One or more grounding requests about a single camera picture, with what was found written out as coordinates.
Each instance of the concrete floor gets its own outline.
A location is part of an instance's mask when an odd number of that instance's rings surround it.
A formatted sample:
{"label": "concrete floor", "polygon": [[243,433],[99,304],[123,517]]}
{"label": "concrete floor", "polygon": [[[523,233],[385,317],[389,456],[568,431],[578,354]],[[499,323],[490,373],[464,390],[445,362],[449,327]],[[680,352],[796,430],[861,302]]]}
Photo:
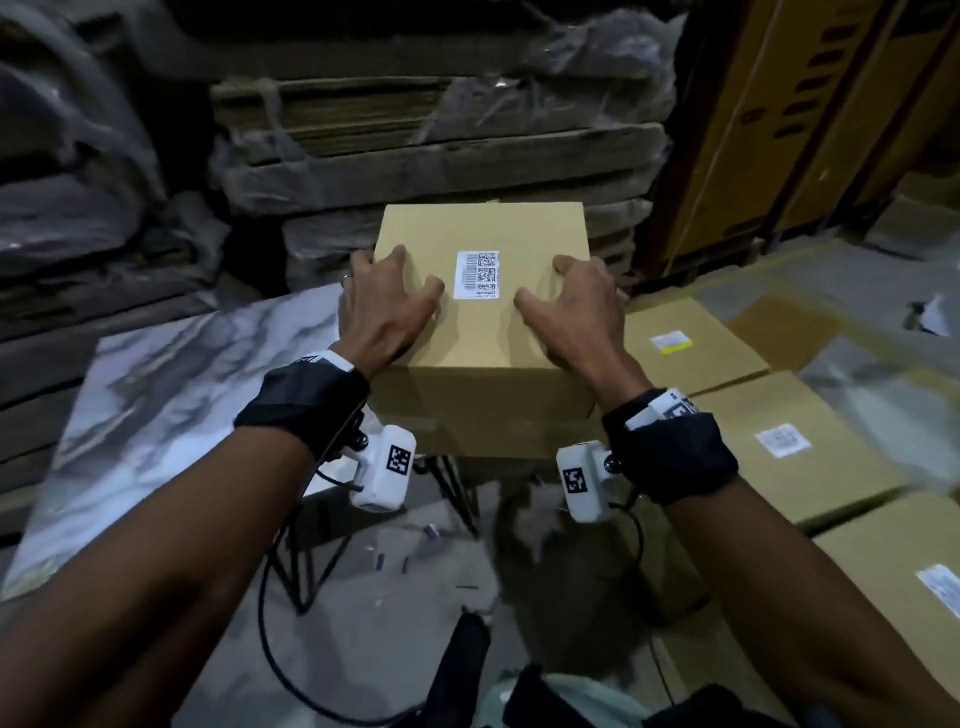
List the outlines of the concrete floor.
{"label": "concrete floor", "polygon": [[[960,322],[952,338],[906,331],[910,301],[960,291],[960,250],[911,261],[839,241],[791,241],[748,269],[724,269],[657,299],[694,296],[727,320],[764,293],[829,312],[842,325],[800,376],[917,488],[960,483]],[[593,676],[666,704],[626,569],[630,554],[608,524],[577,526],[558,513],[558,488],[538,487],[532,464],[465,461],[479,489],[483,538],[459,527],[436,485],[418,478],[410,510],[357,533],[313,610],[296,618],[276,583],[267,624],[279,662],[329,707],[386,715],[422,700],[461,605],[490,615],[492,646],[482,691],[536,661]],[[550,473],[549,464],[540,464]],[[429,542],[421,527],[441,527]],[[316,548],[317,573],[335,543]],[[375,567],[385,554],[384,569]],[[409,556],[401,573],[401,557]],[[0,558],[9,554],[0,553]],[[0,570],[6,562],[0,561]],[[463,589],[463,586],[477,589]],[[247,594],[174,725],[326,726],[289,697],[269,671],[256,631],[255,587]],[[29,601],[9,606],[29,608]]]}

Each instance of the black wrist strap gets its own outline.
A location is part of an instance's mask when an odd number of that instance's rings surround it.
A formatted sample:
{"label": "black wrist strap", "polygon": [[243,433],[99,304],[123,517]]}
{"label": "black wrist strap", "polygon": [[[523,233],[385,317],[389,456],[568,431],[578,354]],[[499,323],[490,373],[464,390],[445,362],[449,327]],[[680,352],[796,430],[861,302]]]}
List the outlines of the black wrist strap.
{"label": "black wrist strap", "polygon": [[302,359],[268,372],[260,394],[233,426],[285,429],[320,460],[347,444],[354,430],[350,421],[359,425],[369,395],[367,378],[355,369],[344,372],[324,359]]}
{"label": "black wrist strap", "polygon": [[715,493],[733,480],[739,464],[713,415],[686,414],[634,430],[624,425],[662,393],[648,392],[604,417],[613,457],[636,489],[658,505]]}

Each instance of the forearm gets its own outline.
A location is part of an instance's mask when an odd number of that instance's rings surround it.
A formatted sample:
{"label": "forearm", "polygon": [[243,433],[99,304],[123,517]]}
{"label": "forearm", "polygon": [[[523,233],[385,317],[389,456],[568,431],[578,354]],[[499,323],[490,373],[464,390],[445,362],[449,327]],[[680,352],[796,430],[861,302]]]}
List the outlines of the forearm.
{"label": "forearm", "polygon": [[[313,466],[292,435],[239,428],[94,540],[7,631],[0,702],[11,724],[46,722],[36,709],[50,694],[61,699],[48,709],[77,711],[184,620],[219,635]],[[202,642],[182,648],[188,663],[201,667],[216,644]]]}
{"label": "forearm", "polygon": [[957,720],[896,630],[742,479],[664,513],[747,654],[795,705],[826,705],[851,728]]}

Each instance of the barcode label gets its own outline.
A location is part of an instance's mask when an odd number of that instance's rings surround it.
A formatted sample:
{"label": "barcode label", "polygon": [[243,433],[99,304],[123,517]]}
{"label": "barcode label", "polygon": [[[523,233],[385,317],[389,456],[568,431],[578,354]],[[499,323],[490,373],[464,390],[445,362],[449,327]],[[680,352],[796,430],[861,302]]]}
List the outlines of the barcode label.
{"label": "barcode label", "polygon": [[693,345],[693,342],[682,331],[670,331],[670,333],[654,336],[650,341],[663,353],[678,352],[680,349],[686,349]]}
{"label": "barcode label", "polygon": [[500,252],[462,251],[457,254],[453,284],[455,299],[500,298]]}
{"label": "barcode label", "polygon": [[813,447],[793,425],[780,425],[765,432],[758,432],[756,438],[777,459]]}
{"label": "barcode label", "polygon": [[960,619],[960,579],[953,571],[943,564],[937,564],[917,571],[917,577]]}

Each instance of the person's right hand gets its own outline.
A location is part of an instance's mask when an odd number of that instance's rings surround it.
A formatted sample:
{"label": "person's right hand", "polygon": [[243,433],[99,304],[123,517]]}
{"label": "person's right hand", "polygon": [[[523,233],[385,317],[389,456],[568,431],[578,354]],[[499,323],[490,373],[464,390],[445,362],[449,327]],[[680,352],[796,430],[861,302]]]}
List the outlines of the person's right hand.
{"label": "person's right hand", "polygon": [[587,381],[604,412],[652,389],[623,347],[623,302],[604,262],[557,255],[553,266],[564,276],[556,301],[541,301],[527,288],[516,292],[514,305],[523,323]]}

